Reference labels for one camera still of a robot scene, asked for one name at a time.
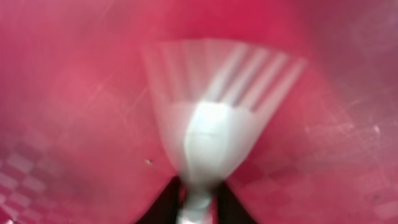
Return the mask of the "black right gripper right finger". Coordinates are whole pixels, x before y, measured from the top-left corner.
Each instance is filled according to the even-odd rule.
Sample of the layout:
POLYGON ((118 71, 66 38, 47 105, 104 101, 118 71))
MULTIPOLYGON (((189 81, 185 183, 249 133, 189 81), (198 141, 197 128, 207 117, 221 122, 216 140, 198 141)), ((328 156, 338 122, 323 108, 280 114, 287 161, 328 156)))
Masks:
POLYGON ((257 224, 226 182, 216 191, 218 224, 257 224))

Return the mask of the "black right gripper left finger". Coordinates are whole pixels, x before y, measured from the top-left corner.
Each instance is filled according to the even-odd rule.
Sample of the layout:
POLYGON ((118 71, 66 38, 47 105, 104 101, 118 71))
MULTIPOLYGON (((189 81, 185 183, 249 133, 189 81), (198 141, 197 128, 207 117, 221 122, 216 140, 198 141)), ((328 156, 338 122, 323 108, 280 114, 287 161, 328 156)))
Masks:
POLYGON ((171 178, 154 203, 135 224, 176 224, 181 185, 179 177, 171 178))

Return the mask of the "white plastic fork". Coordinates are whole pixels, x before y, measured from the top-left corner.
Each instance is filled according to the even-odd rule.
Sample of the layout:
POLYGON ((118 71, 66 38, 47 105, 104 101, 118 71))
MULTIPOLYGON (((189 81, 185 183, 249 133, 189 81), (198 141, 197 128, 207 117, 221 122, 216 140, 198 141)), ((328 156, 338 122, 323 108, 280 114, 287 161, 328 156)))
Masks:
POLYGON ((153 43, 142 59, 163 147, 187 188, 177 222, 210 223, 214 190, 247 158, 307 59, 209 38, 153 43))

